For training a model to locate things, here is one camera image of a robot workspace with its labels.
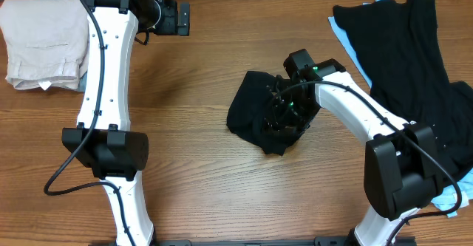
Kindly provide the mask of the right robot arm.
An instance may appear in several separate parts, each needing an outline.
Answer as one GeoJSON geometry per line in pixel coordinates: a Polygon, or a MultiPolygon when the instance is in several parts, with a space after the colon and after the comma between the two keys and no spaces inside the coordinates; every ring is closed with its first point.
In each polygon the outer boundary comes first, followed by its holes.
{"type": "Polygon", "coordinates": [[[334,114],[365,147],[364,191],[370,202],[363,220],[346,236],[318,236],[322,245],[415,245],[399,236],[400,225],[440,193],[442,175],[432,130],[385,109],[354,82],[336,60],[315,63],[305,49],[292,52],[278,76],[262,133],[294,143],[320,109],[334,114]]]}

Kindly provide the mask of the black t-shirt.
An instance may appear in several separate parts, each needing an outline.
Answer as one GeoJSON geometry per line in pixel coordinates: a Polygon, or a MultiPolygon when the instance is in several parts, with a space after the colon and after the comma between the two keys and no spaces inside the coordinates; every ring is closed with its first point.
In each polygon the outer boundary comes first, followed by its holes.
{"type": "Polygon", "coordinates": [[[265,154],[283,155],[304,132],[274,135],[264,131],[268,103],[273,98],[270,88],[276,77],[266,72],[248,71],[228,110],[226,125],[243,140],[260,147],[265,154]]]}

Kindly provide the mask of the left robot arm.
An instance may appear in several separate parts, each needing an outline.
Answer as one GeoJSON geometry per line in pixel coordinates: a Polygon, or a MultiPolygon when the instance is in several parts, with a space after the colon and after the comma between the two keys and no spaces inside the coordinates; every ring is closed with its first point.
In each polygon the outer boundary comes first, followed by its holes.
{"type": "Polygon", "coordinates": [[[146,134],[131,130],[129,67],[137,34],[187,36],[190,6],[175,0],[80,0],[88,16],[89,49],[84,99],[76,126],[62,131],[71,155],[91,169],[106,192],[115,221],[114,245],[156,245],[146,209],[143,170],[146,134]]]}

